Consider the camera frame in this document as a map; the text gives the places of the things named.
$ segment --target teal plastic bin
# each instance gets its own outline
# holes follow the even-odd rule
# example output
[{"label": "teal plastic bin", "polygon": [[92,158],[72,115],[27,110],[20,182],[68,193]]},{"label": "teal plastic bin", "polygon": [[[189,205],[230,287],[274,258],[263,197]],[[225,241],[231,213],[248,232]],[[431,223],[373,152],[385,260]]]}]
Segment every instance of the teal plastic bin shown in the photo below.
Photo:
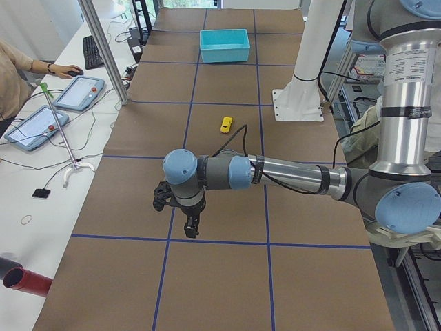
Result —
[{"label": "teal plastic bin", "polygon": [[248,60],[249,40],[246,29],[201,30],[200,42],[203,63]]}]

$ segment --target yellow toy car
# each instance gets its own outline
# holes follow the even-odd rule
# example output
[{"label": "yellow toy car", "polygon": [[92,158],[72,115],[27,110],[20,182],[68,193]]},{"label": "yellow toy car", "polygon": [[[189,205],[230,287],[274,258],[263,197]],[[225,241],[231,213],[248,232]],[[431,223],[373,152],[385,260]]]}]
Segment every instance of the yellow toy car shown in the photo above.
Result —
[{"label": "yellow toy car", "polygon": [[231,128],[233,124],[233,118],[232,117],[224,117],[222,120],[222,125],[220,126],[220,131],[222,133],[228,133],[229,129]]}]

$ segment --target red cylinder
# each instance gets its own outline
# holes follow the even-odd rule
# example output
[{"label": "red cylinder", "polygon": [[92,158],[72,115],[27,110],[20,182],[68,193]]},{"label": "red cylinder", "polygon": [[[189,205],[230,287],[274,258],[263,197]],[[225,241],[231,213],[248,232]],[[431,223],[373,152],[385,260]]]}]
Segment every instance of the red cylinder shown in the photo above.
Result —
[{"label": "red cylinder", "polygon": [[46,297],[52,284],[51,278],[16,267],[8,271],[3,279],[7,288]]}]

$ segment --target white pipe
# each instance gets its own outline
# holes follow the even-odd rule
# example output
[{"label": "white pipe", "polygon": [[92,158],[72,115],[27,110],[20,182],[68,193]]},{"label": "white pipe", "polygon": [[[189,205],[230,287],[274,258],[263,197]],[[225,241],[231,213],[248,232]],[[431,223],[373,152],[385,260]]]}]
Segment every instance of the white pipe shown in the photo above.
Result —
[{"label": "white pipe", "polygon": [[284,90],[273,91],[277,121],[323,121],[316,78],[343,3],[344,0],[311,1],[294,68],[299,79],[293,75]]}]

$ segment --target computer mouse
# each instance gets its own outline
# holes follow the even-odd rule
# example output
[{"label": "computer mouse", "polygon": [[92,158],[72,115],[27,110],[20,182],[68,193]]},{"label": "computer mouse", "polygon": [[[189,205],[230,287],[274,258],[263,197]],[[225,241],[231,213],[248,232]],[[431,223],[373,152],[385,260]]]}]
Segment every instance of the computer mouse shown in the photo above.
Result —
[{"label": "computer mouse", "polygon": [[71,77],[76,77],[76,76],[81,76],[82,74],[84,74],[84,71],[82,71],[81,69],[80,69],[80,72],[76,72],[76,71],[71,70],[71,71],[66,72],[66,74],[68,74]]}]

